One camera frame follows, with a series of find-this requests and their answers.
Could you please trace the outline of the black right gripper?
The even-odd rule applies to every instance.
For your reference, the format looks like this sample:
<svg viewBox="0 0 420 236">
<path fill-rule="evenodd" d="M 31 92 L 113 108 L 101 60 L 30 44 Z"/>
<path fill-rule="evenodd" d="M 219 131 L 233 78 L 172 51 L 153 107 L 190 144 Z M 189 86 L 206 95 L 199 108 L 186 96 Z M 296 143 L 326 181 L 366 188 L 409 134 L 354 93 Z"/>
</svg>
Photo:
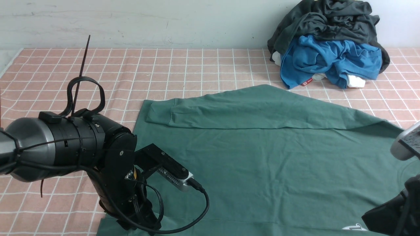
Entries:
<svg viewBox="0 0 420 236">
<path fill-rule="evenodd" d="M 419 175 L 405 182 L 405 189 L 388 202 L 362 216 L 368 230 L 388 236 L 418 236 L 420 234 Z"/>
</svg>

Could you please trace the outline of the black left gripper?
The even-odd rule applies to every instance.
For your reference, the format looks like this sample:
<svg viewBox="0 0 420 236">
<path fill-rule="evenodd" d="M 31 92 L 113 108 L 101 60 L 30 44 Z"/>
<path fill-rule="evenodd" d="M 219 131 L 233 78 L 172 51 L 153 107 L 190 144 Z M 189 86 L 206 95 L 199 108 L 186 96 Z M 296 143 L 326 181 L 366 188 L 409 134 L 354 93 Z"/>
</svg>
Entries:
<svg viewBox="0 0 420 236">
<path fill-rule="evenodd" d="M 139 152 L 137 137 L 121 124 L 101 115 L 86 117 L 96 137 L 97 152 L 90 180 L 99 194 L 103 210 L 125 230 L 141 229 L 156 234 L 161 218 L 147 198 L 147 182 L 135 168 Z"/>
</svg>

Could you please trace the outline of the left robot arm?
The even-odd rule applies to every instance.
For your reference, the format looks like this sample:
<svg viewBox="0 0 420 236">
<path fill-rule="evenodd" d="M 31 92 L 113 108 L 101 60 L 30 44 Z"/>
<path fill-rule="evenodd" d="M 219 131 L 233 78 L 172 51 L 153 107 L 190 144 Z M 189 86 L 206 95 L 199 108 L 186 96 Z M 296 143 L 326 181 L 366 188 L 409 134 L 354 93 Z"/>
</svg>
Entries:
<svg viewBox="0 0 420 236">
<path fill-rule="evenodd" d="M 161 224 L 135 170 L 136 144 L 130 129 L 101 114 L 64 118 L 41 112 L 1 131 L 1 174 L 29 183 L 83 170 L 108 215 L 125 230 L 153 235 Z"/>
</svg>

